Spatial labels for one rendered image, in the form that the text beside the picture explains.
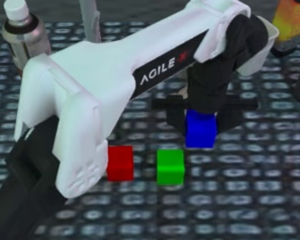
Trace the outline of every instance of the white bottle cap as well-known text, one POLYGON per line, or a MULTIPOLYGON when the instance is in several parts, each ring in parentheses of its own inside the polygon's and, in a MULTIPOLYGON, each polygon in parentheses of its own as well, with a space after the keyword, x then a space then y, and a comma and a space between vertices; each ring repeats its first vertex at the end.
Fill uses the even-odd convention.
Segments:
POLYGON ((5 0, 3 6, 9 20, 20 21, 29 15, 29 8, 25 0, 5 0))

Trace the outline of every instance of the yellow liquid container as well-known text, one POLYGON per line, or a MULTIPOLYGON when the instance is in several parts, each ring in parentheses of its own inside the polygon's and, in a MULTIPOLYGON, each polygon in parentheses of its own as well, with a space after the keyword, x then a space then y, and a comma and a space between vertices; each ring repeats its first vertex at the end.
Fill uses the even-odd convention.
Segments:
POLYGON ((280 34, 271 52, 278 58, 293 53, 300 42, 300 0, 279 0, 272 23, 280 34))

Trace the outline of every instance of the cube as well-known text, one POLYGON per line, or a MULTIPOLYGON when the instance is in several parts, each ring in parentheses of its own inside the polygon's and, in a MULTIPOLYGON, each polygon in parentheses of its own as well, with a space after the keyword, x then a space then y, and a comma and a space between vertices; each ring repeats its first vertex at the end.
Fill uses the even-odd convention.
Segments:
POLYGON ((213 148, 217 137, 215 114, 203 114, 192 109, 185 116, 185 146, 187 148, 213 148))
POLYGON ((110 182, 134 179, 134 152, 132 146, 109 146, 107 179, 110 182))
POLYGON ((180 185, 185 178, 184 152, 181 149, 159 149, 156 152, 156 183, 180 185))

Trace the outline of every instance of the patterned tablecloth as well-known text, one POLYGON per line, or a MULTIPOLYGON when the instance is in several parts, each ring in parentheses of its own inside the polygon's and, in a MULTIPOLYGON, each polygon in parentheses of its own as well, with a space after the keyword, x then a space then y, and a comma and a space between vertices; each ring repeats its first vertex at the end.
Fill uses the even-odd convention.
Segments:
MULTIPOLYGON (((102 35, 117 40, 146 25, 105 22, 102 35)), ((84 36, 80 23, 48 23, 47 29, 54 51, 84 36)), ((234 75, 229 91, 258 96, 260 109, 246 112, 246 122, 220 135, 213 150, 185 149, 181 186, 156 185, 156 150, 184 148, 184 141, 150 103, 184 82, 169 79, 143 94, 127 106, 110 137, 110 144, 133 145, 135 181, 103 179, 43 222, 33 239, 300 240, 300 104, 290 94, 299 72, 300 48, 285 59, 270 56, 251 77, 234 75)), ((19 91, 0 34, 0 186, 14 144, 19 91)))

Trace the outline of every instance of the silver bottle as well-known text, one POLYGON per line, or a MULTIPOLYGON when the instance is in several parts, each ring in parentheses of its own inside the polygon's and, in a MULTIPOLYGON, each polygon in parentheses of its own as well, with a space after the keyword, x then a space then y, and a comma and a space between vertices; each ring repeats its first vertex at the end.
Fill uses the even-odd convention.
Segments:
POLYGON ((6 0, 4 10, 7 20, 2 26, 2 37, 9 45, 14 64, 22 72, 30 58, 51 54, 45 23, 29 12, 25 0, 6 0))

